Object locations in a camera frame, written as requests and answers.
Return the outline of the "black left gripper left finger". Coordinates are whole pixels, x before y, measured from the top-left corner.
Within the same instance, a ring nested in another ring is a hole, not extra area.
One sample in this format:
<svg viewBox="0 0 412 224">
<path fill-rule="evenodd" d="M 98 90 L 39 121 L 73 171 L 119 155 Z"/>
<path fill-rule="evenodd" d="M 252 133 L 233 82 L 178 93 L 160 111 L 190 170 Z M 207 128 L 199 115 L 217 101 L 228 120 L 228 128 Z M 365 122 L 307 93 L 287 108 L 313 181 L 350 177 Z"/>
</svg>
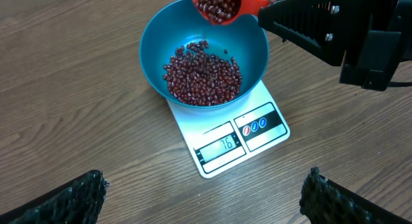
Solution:
<svg viewBox="0 0 412 224">
<path fill-rule="evenodd" d="M 1 215 L 8 224 L 96 224 L 109 182 L 91 170 L 38 198 Z"/>
</svg>

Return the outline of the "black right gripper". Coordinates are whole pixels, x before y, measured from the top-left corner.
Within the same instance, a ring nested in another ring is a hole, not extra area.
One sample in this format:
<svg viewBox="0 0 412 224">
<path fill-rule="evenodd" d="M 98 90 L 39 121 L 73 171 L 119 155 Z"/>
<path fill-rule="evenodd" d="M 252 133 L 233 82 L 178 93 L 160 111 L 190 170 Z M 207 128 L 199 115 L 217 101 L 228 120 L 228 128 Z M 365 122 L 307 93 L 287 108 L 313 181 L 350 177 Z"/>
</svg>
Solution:
<svg viewBox="0 0 412 224">
<path fill-rule="evenodd" d="M 331 66 L 341 84 L 385 91 L 411 60 L 411 0 L 277 0 L 258 12 L 259 26 Z"/>
</svg>

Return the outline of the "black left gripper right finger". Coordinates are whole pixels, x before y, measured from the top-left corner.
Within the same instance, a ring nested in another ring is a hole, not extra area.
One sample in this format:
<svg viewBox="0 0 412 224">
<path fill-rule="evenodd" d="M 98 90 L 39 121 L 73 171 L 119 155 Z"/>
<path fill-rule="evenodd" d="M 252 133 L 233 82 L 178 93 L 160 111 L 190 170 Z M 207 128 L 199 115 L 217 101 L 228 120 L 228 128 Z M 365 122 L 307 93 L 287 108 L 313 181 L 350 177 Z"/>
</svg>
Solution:
<svg viewBox="0 0 412 224">
<path fill-rule="evenodd" d="M 316 224 L 409 224 L 409 221 L 325 178 L 312 167 L 299 201 L 300 213 Z"/>
</svg>

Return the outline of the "orange plastic measuring scoop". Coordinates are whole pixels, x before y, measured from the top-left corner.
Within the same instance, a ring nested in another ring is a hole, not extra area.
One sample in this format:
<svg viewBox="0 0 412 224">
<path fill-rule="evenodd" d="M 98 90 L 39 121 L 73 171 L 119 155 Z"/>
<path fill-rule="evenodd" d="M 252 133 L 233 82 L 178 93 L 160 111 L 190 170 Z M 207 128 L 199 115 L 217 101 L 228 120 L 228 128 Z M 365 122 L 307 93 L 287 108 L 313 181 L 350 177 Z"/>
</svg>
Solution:
<svg viewBox="0 0 412 224">
<path fill-rule="evenodd" d="M 199 13 L 212 24 L 230 24 L 239 16 L 258 15 L 272 0 L 192 0 Z"/>
</svg>

